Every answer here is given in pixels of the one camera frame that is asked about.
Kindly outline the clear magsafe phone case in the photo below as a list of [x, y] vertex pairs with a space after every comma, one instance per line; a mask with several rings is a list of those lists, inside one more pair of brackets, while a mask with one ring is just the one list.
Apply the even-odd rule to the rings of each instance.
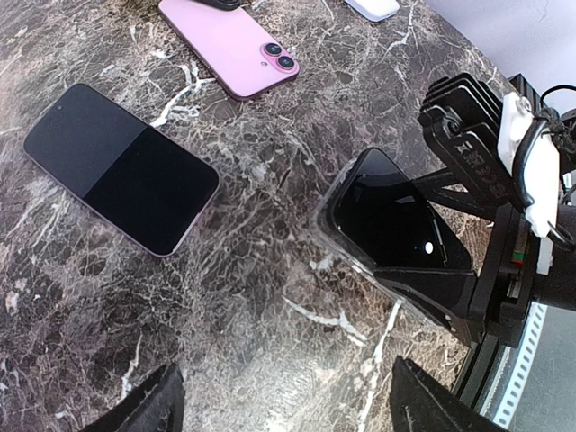
[[421, 323], [455, 333], [449, 320], [443, 317], [434, 317], [430, 311], [422, 309], [414, 299], [405, 297], [402, 293], [379, 283], [374, 277], [374, 270], [376, 269], [374, 261], [336, 228], [332, 221], [331, 205], [336, 201], [337, 191], [347, 180], [355, 163], [356, 157], [344, 164], [310, 215], [310, 230], [315, 241], [328, 250], [330, 254], [351, 267], [372, 287], [390, 300], [401, 301], [409, 313]]

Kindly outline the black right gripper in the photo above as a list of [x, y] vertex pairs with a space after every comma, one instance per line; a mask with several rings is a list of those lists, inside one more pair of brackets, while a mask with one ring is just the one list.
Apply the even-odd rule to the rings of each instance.
[[[461, 185], [448, 168], [411, 182], [429, 202], [495, 220], [494, 206], [448, 189]], [[575, 310], [575, 254], [557, 246], [547, 251], [548, 246], [507, 204], [496, 213], [479, 278], [473, 270], [416, 267], [381, 267], [373, 276], [468, 347], [487, 335], [516, 347], [531, 302]]]

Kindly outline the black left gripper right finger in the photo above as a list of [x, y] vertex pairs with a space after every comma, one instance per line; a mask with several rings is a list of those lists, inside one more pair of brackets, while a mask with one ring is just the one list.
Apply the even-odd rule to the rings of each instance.
[[409, 358], [397, 356], [389, 397], [395, 431], [496, 432], [502, 428], [462, 403]]

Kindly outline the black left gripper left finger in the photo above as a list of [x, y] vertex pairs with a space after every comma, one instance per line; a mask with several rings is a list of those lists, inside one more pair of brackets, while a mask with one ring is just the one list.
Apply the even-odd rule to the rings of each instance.
[[182, 431], [185, 389], [176, 363], [161, 365], [82, 431]]

